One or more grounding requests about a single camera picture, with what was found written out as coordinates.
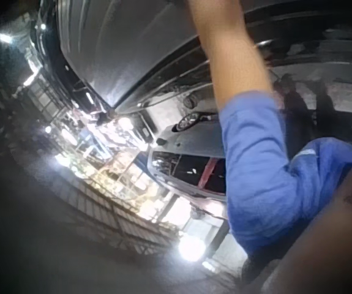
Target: worker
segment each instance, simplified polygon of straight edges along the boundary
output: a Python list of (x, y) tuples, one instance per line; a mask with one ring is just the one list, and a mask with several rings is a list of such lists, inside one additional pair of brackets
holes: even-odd
[(289, 161), (282, 102), (272, 95), (239, 0), (188, 2), (219, 109), (231, 232), (262, 269), (330, 203), (352, 171), (352, 145), (319, 138)]

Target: blue sleeve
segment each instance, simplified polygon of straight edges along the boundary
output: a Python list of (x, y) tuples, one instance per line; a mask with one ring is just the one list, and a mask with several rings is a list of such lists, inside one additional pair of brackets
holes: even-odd
[(238, 243), (251, 253), (300, 218), (303, 190), (297, 175), (289, 172), (283, 118), (268, 94), (242, 93), (219, 118), (230, 227)]

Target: blue shirt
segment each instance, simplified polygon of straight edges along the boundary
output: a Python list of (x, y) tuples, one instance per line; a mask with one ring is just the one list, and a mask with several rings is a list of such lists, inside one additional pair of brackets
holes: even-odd
[(352, 167), (352, 145), (311, 141), (289, 162), (285, 125), (263, 92), (237, 95), (219, 114), (226, 156), (228, 217), (248, 254), (277, 241), (299, 220), (311, 220)]

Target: person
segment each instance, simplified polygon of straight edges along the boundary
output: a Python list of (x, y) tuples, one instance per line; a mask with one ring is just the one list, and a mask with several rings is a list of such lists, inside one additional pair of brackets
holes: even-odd
[(332, 200), (352, 170), (352, 144), (318, 138), (289, 161), (282, 103), (272, 95), (239, 0), (188, 3), (219, 109), (230, 228), (255, 264), (252, 280), (272, 260), (283, 258)]

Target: red stripe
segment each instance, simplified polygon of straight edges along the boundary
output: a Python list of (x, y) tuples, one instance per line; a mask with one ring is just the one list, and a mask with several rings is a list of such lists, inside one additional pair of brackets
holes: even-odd
[(201, 178), (198, 183), (198, 187), (200, 189), (203, 189), (206, 186), (208, 179), (210, 178), (212, 172), (215, 169), (215, 166), (217, 165), (217, 162), (218, 162), (218, 158), (212, 157), (208, 160), (206, 167), (204, 168), (204, 172), (201, 175)]

